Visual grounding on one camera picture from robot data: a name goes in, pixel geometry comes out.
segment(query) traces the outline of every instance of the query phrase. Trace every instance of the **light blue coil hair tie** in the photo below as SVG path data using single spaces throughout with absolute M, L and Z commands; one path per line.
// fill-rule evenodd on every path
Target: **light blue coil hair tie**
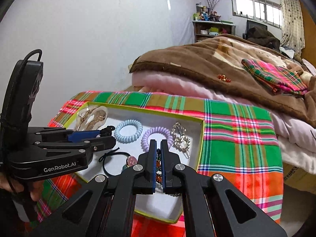
M 122 136 L 119 133 L 120 130 L 123 127 L 129 126 L 129 125 L 135 126 L 137 128 L 136 133 L 130 136 Z M 143 125 L 139 121 L 135 119 L 127 119 L 124 122 L 118 124 L 118 126 L 115 128 L 114 138 L 120 143 L 130 143 L 130 142 L 136 141 L 142 134 L 142 131 L 143 131 Z

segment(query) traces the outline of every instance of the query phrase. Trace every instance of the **finger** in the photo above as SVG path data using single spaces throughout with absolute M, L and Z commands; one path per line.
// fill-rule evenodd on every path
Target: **finger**
M 38 189 L 38 188 L 40 188 L 43 185 L 43 183 L 44 183 L 44 180 L 38 181 L 38 182 L 33 182 L 33 187 L 35 189 Z
M 10 178 L 11 184 L 13 186 L 13 188 L 15 189 L 16 192 L 21 192 L 24 191 L 24 187 L 23 185 L 21 185 L 18 181 Z M 1 181 L 1 186 L 0 188 L 5 189 L 9 192 L 13 192 L 13 190 L 10 187 L 10 184 L 8 183 L 7 179 Z
M 44 186 L 40 186 L 37 189 L 34 189 L 33 191 L 31 191 L 31 198 L 34 201 L 38 201 L 42 195 L 42 191 L 44 189 Z

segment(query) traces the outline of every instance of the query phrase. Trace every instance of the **window frame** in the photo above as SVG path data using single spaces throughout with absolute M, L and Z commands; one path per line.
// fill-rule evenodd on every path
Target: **window frame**
M 260 7 L 260 3 L 263 3 L 264 4 L 264 20 L 261 19 L 261 18 L 257 18 L 256 17 L 256 10 L 255 10 L 255 2 L 258 2 L 259 3 L 259 7 Z M 253 3 L 253 17 L 252 16 L 248 16 L 248 15 L 244 15 L 244 14 L 237 14 L 237 5 L 236 5 L 236 0 L 232 0 L 232 12 L 233 12 L 233 16 L 235 17 L 242 17 L 242 18 L 246 18 L 246 19 L 250 19 L 250 20 L 253 20 L 253 21 L 257 21 L 257 22 L 263 22 L 267 25 L 270 25 L 270 26 L 273 26 L 273 27 L 276 27 L 276 28 L 279 28 L 279 29 L 282 29 L 282 26 L 281 25 L 278 25 L 274 22 L 271 22 L 271 21 L 268 21 L 267 19 L 267 5 L 271 6 L 272 9 L 273 8 L 276 8 L 276 9 L 279 9 L 279 10 L 282 10 L 281 9 L 281 5 L 278 4 L 278 3 L 275 3 L 275 2 L 271 2 L 269 0 L 252 0 L 252 3 Z

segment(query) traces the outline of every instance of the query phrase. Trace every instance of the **curtain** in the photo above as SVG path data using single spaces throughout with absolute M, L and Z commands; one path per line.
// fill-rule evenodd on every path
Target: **curtain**
M 281 46 L 299 54 L 305 48 L 303 15 L 299 0 L 281 0 L 283 14 Z

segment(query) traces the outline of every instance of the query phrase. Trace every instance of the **plaid fabric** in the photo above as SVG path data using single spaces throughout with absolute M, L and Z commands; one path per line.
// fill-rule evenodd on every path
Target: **plaid fabric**
M 307 86 L 298 74 L 286 68 L 274 66 L 264 61 L 242 60 L 241 63 L 254 79 L 267 86 L 274 93 L 282 91 L 303 95 L 307 92 Z
M 273 220 L 280 222 L 282 159 L 268 111 L 245 105 L 159 93 L 82 92 L 68 101 L 49 126 L 62 126 L 86 101 L 122 104 L 167 111 L 205 120 L 203 149 L 198 172 L 223 174 Z M 46 180 L 38 202 L 42 221 L 83 184 L 75 174 Z M 184 217 L 165 224 L 134 216 L 132 237 L 184 237 Z

